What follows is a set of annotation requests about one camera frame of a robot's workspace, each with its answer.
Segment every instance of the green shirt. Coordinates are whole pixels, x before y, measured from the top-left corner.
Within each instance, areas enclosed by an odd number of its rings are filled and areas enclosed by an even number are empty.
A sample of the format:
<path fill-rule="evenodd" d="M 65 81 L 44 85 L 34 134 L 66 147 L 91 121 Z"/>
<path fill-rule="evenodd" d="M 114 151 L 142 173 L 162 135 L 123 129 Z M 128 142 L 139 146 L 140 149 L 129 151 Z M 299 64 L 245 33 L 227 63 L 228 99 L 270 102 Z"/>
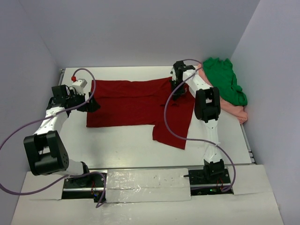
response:
<path fill-rule="evenodd" d="M 212 86 L 219 88 L 220 96 L 233 105 L 247 105 L 247 97 L 238 86 L 233 65 L 229 59 L 209 58 L 203 63 L 205 74 Z"/>

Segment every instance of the white wall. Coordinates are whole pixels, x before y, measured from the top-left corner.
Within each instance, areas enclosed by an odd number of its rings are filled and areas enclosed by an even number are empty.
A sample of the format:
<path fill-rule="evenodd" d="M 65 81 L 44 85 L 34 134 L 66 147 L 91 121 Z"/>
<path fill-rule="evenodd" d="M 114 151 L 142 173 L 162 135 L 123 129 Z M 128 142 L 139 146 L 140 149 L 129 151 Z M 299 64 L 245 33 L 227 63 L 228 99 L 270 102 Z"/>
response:
<path fill-rule="evenodd" d="M 231 57 L 259 0 L 20 0 L 62 68 Z"/>
<path fill-rule="evenodd" d="M 261 0 L 233 56 L 245 125 L 285 225 L 300 224 L 300 1 Z"/>
<path fill-rule="evenodd" d="M 45 116 L 58 68 L 17 0 L 0 1 L 0 140 L 24 123 Z M 28 162 L 23 139 L 38 125 L 17 133 L 0 152 L 0 182 L 20 191 Z M 0 224 L 8 225 L 18 197 L 0 191 Z"/>

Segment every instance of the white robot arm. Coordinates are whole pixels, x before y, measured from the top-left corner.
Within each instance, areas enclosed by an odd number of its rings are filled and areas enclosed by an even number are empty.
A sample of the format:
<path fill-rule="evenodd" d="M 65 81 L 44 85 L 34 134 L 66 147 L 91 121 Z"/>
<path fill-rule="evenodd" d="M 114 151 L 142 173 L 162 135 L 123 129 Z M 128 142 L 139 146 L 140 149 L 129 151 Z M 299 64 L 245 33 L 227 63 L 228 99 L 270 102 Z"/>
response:
<path fill-rule="evenodd" d="M 195 73 L 193 66 L 186 66 L 183 61 L 177 61 L 172 70 L 172 90 L 180 83 Z M 186 84 L 189 86 L 191 94 L 195 97 L 195 115 L 200 120 L 202 126 L 205 127 L 207 138 L 209 141 L 218 143 L 218 116 L 220 109 L 220 96 L 218 88 L 209 86 L 199 75 L 188 79 Z M 179 88 L 173 99 L 176 100 L 185 93 L 184 86 Z M 220 150 L 211 144 L 205 145 L 204 169 L 207 178 L 214 175 L 222 174 L 225 167 Z"/>
<path fill-rule="evenodd" d="M 85 102 L 83 89 L 86 84 L 84 79 L 78 79 L 71 88 L 66 85 L 52 87 L 53 97 L 49 101 L 46 118 L 51 115 L 53 117 L 44 120 L 39 129 L 23 141 L 30 170 L 34 175 L 81 175 L 89 172 L 84 162 L 69 159 L 59 136 L 63 123 L 71 113 L 68 109 Z M 94 112 L 99 108 L 92 98 L 77 110 Z"/>

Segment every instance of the purple cable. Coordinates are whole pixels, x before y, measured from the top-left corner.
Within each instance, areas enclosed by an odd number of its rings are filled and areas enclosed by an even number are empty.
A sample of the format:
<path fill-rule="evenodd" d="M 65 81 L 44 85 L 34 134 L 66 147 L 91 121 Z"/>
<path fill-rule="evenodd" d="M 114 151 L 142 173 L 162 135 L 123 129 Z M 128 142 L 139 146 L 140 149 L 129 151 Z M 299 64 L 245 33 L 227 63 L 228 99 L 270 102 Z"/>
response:
<path fill-rule="evenodd" d="M 73 73 L 72 77 L 75 76 L 75 74 L 76 74 L 78 71 L 80 71 L 80 70 L 85 70 L 85 71 L 87 71 L 87 72 L 92 76 L 93 82 L 94 82 L 94 89 L 93 89 L 93 91 L 92 91 L 92 94 L 90 95 L 90 97 L 89 97 L 85 102 L 81 103 L 80 105 L 77 105 L 77 106 L 74 106 L 74 107 L 72 107 L 72 108 L 68 108 L 68 109 L 59 111 L 59 112 L 57 112 L 56 114 L 60 114 L 60 113 L 66 112 L 66 111 L 71 111 L 71 110 L 77 109 L 77 108 L 83 106 L 84 104 L 88 103 L 88 102 L 91 100 L 91 98 L 94 96 L 95 90 L 96 90 L 96 79 L 95 79 L 94 75 L 93 75 L 88 69 L 85 69 L 85 68 L 79 68 L 79 69 L 75 70 L 75 72 Z M 7 141 L 8 141 L 15 133 L 17 133 L 19 130 L 21 130 L 21 129 L 23 129 L 23 128 L 29 126 L 29 125 L 32 125 L 32 124 L 34 124 L 34 123 L 38 123 L 38 122 L 41 122 L 41 121 L 44 121 L 44 120 L 48 120 L 48 119 L 51 119 L 51 118 L 53 118 L 53 117 L 54 117 L 54 116 L 48 116 L 48 117 L 45 117 L 45 118 L 42 118 L 42 119 L 39 119 L 39 120 L 32 121 L 32 122 L 30 122 L 30 123 L 27 123 L 27 124 L 25 124 L 25 125 L 19 127 L 17 130 L 15 130 L 13 133 L 11 133 L 11 134 L 10 134 L 10 135 L 2 142 L 2 144 L 0 145 L 0 150 L 2 149 L 2 147 L 4 146 L 4 144 L 5 144 L 5 143 L 6 143 L 6 142 L 7 142 Z M 80 176 L 70 176 L 70 177 L 72 177 L 72 178 L 79 178 L 79 177 L 84 177 L 84 176 L 87 176 L 87 175 L 90 175 L 90 174 L 95 174 L 95 173 L 100 174 L 100 175 L 103 177 L 103 179 L 104 179 L 104 189 L 103 189 L 102 195 L 101 195 L 101 197 L 100 197 L 100 199 L 99 199 L 99 202 L 98 202 L 97 205 L 96 205 L 96 208 L 98 208 L 98 207 L 100 207 L 100 206 L 102 205 L 102 204 L 100 204 L 100 203 L 101 203 L 101 200 L 103 199 L 104 193 L 105 193 L 105 183 L 106 183 L 106 181 L 105 181 L 104 175 L 103 175 L 102 173 L 100 173 L 100 172 L 90 172 L 90 173 L 86 173 L 86 174 L 83 174 L 83 175 L 80 175 Z M 65 179 L 65 178 L 67 178 L 67 177 L 68 177 L 68 175 L 63 176 L 63 177 L 60 177 L 59 179 L 57 179 L 57 180 L 54 181 L 53 183 L 51 183 L 51 184 L 47 185 L 46 187 L 43 187 L 43 188 L 41 188 L 41 189 L 39 189 L 39 190 L 36 190 L 36 191 L 30 191 L 30 192 L 19 193 L 19 192 L 15 192 L 15 191 L 8 190 L 8 189 L 7 189 L 6 187 L 4 187 L 1 183 L 0 183 L 0 189 L 1 189 L 2 191 L 4 191 L 4 192 L 8 193 L 8 194 L 11 194 L 11 195 L 33 195 L 33 194 L 39 193 L 39 192 L 41 192 L 41 191 L 44 191 L 44 190 L 50 188 L 50 187 L 53 186 L 54 184 L 58 183 L 59 181 Z"/>
<path fill-rule="evenodd" d="M 206 140 L 206 139 L 196 139 L 196 138 L 185 138 L 185 137 L 181 137 L 181 136 L 175 134 L 175 133 L 170 129 L 170 127 L 169 127 L 169 125 L 168 125 L 168 123 L 167 123 L 167 107 L 168 107 L 168 104 L 169 104 L 169 102 L 170 102 L 170 100 L 171 100 L 173 94 L 174 94 L 174 93 L 178 90 L 178 88 L 180 88 L 180 86 L 182 86 L 186 81 L 188 81 L 189 79 L 191 79 L 192 77 L 194 77 L 194 76 L 196 75 L 196 72 L 197 72 L 198 70 L 200 70 L 200 69 L 202 69 L 202 67 L 196 69 L 195 72 L 194 72 L 191 76 L 189 76 L 187 79 L 185 79 L 183 82 L 181 82 L 181 83 L 180 83 L 180 84 L 172 91 L 172 93 L 170 94 L 170 96 L 169 96 L 169 98 L 168 98 L 168 100 L 167 100 L 167 102 L 166 102 L 166 104 L 165 104 L 165 109 L 164 109 L 164 121 L 165 121 L 165 126 L 167 127 L 168 131 L 169 131 L 172 135 L 174 135 L 175 137 L 177 137 L 177 138 L 179 138 L 179 139 L 186 140 L 186 141 L 199 141 L 199 142 L 210 143 L 210 144 L 212 144 L 212 145 L 215 145 L 218 149 L 220 149 L 220 150 L 224 153 L 224 155 L 226 155 L 226 157 L 229 159 L 229 161 L 230 161 L 230 163 L 231 163 L 231 165 L 232 165 L 232 167 L 233 167 L 233 180 L 232 180 L 231 185 L 229 185 L 227 188 L 222 189 L 222 192 L 225 192 L 225 191 L 228 191 L 228 190 L 230 190 L 230 189 L 232 188 L 232 186 L 233 186 L 233 184 L 234 184 L 234 182 L 235 182 L 235 177 L 236 177 L 236 170 L 235 170 L 234 163 L 233 163 L 233 161 L 231 160 L 231 158 L 229 157 L 229 155 L 225 152 L 225 150 L 222 149 L 222 148 L 221 148 L 219 145 L 217 145 L 216 143 L 214 143 L 214 142 L 212 142 L 212 141 L 209 141 L 209 140 Z"/>

